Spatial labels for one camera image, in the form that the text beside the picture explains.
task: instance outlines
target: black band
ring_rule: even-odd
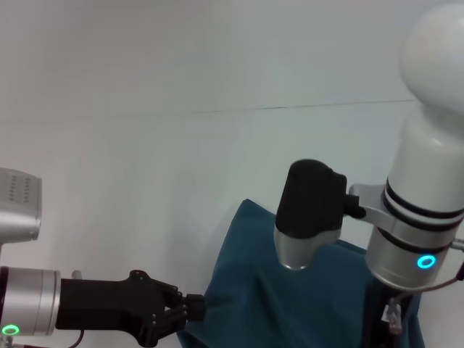
[[[5,294],[7,292],[8,283],[8,267],[0,268],[0,321],[3,315],[3,305],[5,303]]]
[[[404,241],[399,240],[397,237],[391,235],[385,230],[382,230],[381,228],[377,228],[378,231],[381,233],[384,238],[389,241],[390,243],[396,245],[397,247],[406,250],[407,252],[413,252],[415,254],[439,254],[440,252],[448,249],[451,244],[441,246],[438,248],[421,248],[419,246],[411,245],[409,243],[406,243]]]
[[[388,180],[386,181],[385,191],[389,194],[391,199],[393,199],[397,204],[401,205],[403,208],[409,210],[410,212],[414,212],[415,214],[425,216],[426,218],[453,219],[457,218],[459,215],[464,213],[464,209],[457,210],[455,212],[434,212],[433,210],[427,210],[420,207],[416,207],[414,204],[406,202],[403,198],[395,194]]]
[[[424,223],[421,221],[414,220],[393,207],[389,200],[385,197],[385,193],[382,193],[382,202],[384,203],[385,208],[393,215],[396,219],[401,220],[403,223],[407,223],[409,226],[419,228],[421,230],[430,231],[430,232],[444,232],[457,228],[463,219],[460,219],[454,223],[447,223],[443,225],[434,225],[433,223]]]

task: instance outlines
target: teal cloth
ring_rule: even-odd
[[[340,241],[323,247],[310,268],[282,267],[275,216],[252,201],[237,211],[204,296],[201,323],[178,334],[183,348],[358,348],[365,286],[364,249]],[[401,348],[425,348],[415,300]]]

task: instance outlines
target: white wall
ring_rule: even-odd
[[[40,238],[2,263],[107,280],[140,268],[203,292],[240,202],[275,211],[294,160],[385,181],[415,105],[399,45],[439,2],[0,1],[0,165],[43,178]],[[345,240],[368,235],[344,224]],[[428,347],[461,347],[461,290],[423,297]],[[88,332],[82,347],[136,342]]]

